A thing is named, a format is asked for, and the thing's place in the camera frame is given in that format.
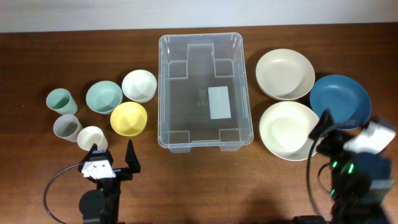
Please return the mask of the white label in bin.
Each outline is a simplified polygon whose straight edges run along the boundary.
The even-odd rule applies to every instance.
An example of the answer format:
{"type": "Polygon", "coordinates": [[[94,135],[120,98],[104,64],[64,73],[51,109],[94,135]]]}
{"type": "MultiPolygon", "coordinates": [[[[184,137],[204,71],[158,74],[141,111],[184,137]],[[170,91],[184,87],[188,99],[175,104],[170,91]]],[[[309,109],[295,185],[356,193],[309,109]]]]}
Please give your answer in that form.
{"type": "Polygon", "coordinates": [[[231,107],[229,102],[229,91],[227,86],[208,88],[210,118],[230,119],[231,107]]]}

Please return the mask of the clear plastic storage bin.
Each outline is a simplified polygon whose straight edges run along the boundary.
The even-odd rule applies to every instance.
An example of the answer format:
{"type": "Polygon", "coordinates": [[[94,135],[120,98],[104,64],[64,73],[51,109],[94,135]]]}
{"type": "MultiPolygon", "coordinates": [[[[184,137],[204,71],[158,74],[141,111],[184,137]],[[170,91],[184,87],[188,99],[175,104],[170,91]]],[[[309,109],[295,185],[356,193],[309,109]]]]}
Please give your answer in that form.
{"type": "Polygon", "coordinates": [[[237,151],[252,143],[243,38],[237,32],[159,39],[158,132],[172,153],[194,147],[237,151]],[[208,88],[227,86],[230,119],[211,119],[208,88]]]}

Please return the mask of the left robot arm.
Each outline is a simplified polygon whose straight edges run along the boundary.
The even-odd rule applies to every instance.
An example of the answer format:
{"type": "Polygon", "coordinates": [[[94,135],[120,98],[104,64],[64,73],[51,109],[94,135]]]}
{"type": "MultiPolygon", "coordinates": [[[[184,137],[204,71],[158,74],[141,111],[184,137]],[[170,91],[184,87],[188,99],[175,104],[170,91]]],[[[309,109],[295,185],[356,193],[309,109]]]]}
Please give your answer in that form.
{"type": "Polygon", "coordinates": [[[121,182],[130,181],[140,173],[141,165],[134,151],[133,142],[128,140],[125,162],[127,167],[112,168],[113,158],[109,150],[99,150],[93,144],[78,166],[84,178],[96,184],[96,189],[81,196],[79,210],[83,223],[117,223],[121,182]]]}

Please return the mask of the white small bowl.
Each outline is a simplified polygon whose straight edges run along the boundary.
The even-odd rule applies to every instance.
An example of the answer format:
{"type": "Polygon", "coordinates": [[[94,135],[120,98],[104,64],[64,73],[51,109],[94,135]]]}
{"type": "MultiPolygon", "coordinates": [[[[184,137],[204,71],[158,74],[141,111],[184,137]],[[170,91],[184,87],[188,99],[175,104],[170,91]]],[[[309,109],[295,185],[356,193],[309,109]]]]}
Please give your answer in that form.
{"type": "Polygon", "coordinates": [[[122,81],[124,95],[132,101],[146,103],[150,101],[157,90],[155,76],[147,70],[129,72],[122,81]]]}

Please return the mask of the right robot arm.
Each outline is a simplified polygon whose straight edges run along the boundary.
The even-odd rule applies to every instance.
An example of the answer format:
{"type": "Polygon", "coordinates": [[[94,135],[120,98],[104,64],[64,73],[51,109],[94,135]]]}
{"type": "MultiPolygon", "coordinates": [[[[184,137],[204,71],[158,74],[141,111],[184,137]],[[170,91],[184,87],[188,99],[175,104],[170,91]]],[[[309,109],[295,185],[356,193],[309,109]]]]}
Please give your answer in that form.
{"type": "Polygon", "coordinates": [[[382,135],[395,134],[386,121],[372,118],[367,123],[347,120],[337,123],[329,109],[308,135],[314,151],[330,158],[331,190],[334,201],[331,223],[389,223],[382,201],[392,188],[391,160],[372,152],[377,140],[389,144],[382,135]]]}

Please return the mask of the cream plate bottom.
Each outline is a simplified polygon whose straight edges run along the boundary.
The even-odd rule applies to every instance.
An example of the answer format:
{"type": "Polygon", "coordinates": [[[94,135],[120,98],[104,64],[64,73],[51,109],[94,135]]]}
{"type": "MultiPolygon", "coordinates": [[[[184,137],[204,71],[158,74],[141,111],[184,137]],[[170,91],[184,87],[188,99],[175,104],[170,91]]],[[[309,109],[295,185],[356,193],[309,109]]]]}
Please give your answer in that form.
{"type": "Polygon", "coordinates": [[[281,101],[268,107],[259,122],[259,134],[265,147],[287,161],[308,159],[313,140],[308,137],[319,117],[307,106],[281,101]]]}

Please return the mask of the cream cup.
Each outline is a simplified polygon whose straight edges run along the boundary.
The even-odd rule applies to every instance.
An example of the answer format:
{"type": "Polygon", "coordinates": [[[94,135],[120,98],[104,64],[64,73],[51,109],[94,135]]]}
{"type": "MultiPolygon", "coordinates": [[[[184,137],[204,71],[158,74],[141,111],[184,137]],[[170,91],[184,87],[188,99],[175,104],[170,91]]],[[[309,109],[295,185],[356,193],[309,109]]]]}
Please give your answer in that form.
{"type": "Polygon", "coordinates": [[[88,126],[83,128],[77,137],[78,146],[86,151],[89,151],[93,144],[97,145],[98,150],[106,150],[108,148],[108,141],[104,132],[96,126],[88,126]]]}

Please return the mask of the grey cup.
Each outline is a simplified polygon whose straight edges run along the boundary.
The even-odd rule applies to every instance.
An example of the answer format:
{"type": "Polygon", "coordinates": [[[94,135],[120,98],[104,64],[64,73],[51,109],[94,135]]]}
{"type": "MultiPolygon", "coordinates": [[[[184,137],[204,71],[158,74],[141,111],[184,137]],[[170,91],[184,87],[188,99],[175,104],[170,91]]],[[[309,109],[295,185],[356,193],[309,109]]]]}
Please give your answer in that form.
{"type": "Polygon", "coordinates": [[[60,116],[53,125],[54,134],[64,140],[77,142],[78,135],[83,129],[78,118],[72,114],[60,116]]]}

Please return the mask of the yellow small bowl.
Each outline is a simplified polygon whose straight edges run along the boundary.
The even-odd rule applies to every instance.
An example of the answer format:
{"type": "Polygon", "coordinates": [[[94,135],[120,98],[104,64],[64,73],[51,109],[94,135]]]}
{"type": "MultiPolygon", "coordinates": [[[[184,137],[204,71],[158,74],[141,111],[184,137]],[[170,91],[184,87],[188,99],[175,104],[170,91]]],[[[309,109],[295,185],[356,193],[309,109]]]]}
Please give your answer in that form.
{"type": "Polygon", "coordinates": [[[139,103],[129,101],[118,105],[111,113],[112,129],[121,136],[137,136],[146,127],[147,111],[139,103]]]}

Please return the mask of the blue plate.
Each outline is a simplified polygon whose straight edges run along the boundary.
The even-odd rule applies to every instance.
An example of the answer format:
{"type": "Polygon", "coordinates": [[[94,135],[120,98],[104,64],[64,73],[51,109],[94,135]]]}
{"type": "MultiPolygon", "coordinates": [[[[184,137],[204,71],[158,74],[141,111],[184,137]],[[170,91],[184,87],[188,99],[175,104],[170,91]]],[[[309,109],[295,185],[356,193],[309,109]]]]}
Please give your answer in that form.
{"type": "Polygon", "coordinates": [[[343,75],[328,75],[315,82],[310,92],[310,105],[317,116],[329,109],[335,123],[359,121],[359,124],[349,124],[341,130],[360,127],[372,111],[371,99],[363,86],[343,75]]]}

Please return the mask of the mint green cup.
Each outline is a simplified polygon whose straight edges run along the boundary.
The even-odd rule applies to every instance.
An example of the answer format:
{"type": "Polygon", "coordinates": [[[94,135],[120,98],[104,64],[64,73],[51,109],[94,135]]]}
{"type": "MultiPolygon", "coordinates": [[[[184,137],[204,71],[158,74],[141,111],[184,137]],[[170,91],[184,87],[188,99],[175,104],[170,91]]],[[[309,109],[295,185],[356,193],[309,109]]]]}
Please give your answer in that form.
{"type": "Polygon", "coordinates": [[[70,92],[64,88],[51,91],[46,98],[46,105],[58,114],[72,114],[78,111],[78,106],[70,92]]]}

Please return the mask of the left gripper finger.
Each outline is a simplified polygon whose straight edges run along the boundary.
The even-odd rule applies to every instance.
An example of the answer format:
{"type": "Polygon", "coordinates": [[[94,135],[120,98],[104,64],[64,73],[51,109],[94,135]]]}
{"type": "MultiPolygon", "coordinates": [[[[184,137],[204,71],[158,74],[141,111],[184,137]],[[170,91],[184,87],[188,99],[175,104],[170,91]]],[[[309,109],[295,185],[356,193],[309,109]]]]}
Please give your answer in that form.
{"type": "Polygon", "coordinates": [[[125,162],[127,163],[129,170],[133,174],[141,172],[141,165],[134,151],[134,145],[131,139],[128,140],[125,162]]]}
{"type": "Polygon", "coordinates": [[[93,144],[89,152],[86,154],[86,156],[82,159],[81,163],[84,164],[86,162],[91,162],[95,158],[94,152],[98,149],[97,144],[93,144]]]}

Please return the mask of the mint green small bowl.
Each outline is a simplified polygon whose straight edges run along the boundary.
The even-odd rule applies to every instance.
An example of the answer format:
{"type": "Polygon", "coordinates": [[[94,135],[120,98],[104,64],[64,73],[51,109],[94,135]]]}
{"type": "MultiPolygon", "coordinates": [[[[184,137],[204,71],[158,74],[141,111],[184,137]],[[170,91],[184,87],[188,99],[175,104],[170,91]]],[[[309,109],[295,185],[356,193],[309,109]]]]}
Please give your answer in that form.
{"type": "Polygon", "coordinates": [[[92,111],[99,114],[111,114],[122,101],[121,87],[111,81],[95,83],[86,94],[86,104],[92,111]]]}

